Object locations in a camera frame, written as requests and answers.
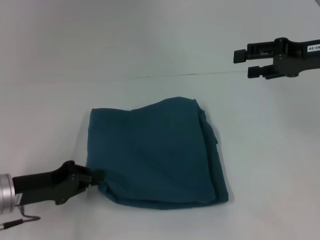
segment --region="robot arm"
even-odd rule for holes
[[[24,217],[33,220],[16,220],[0,225],[0,230],[14,227],[24,222],[40,219],[24,214],[24,205],[53,200],[56,205],[64,204],[69,198],[84,192],[89,186],[95,186],[103,180],[102,171],[66,161],[55,171],[17,176],[0,175],[0,215],[11,213],[20,208]]]
[[[234,52],[233,62],[238,64],[269,58],[273,58],[272,65],[249,67],[248,78],[261,75],[266,79],[294,78],[302,71],[320,69],[320,40],[293,42],[283,37],[271,42],[248,44],[247,50]]]

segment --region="folded towel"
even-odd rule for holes
[[[113,202],[181,209],[228,201],[218,143],[196,100],[175,97],[131,111],[90,115],[87,167],[104,170]]]

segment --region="white backdrop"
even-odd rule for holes
[[[313,0],[0,0],[0,173],[85,164],[92,108],[197,99],[219,140],[230,202],[157,211],[95,188],[6,240],[318,239],[319,70],[247,79],[233,51],[320,39]],[[18,211],[0,222],[20,218]]]

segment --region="silver metal cylinder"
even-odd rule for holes
[[[15,186],[10,174],[0,174],[0,215],[14,211],[15,197]]]

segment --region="cable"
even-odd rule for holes
[[[20,206],[20,213],[22,216],[24,216],[25,218],[27,218],[26,220],[23,220],[24,223],[28,223],[28,222],[33,222],[33,221],[38,221],[41,219],[41,217],[39,216],[30,216],[30,215],[26,215],[25,214],[25,206]]]
[[[23,224],[23,223],[29,223],[29,222],[38,221],[38,220],[41,219],[41,217],[39,217],[39,216],[26,215],[25,214],[25,206],[23,206],[23,205],[19,206],[19,209],[20,209],[21,215],[24,216],[27,219],[18,219],[18,220],[15,220],[15,221],[8,221],[8,222],[5,222],[3,224],[0,224],[0,231],[15,227],[15,226]]]

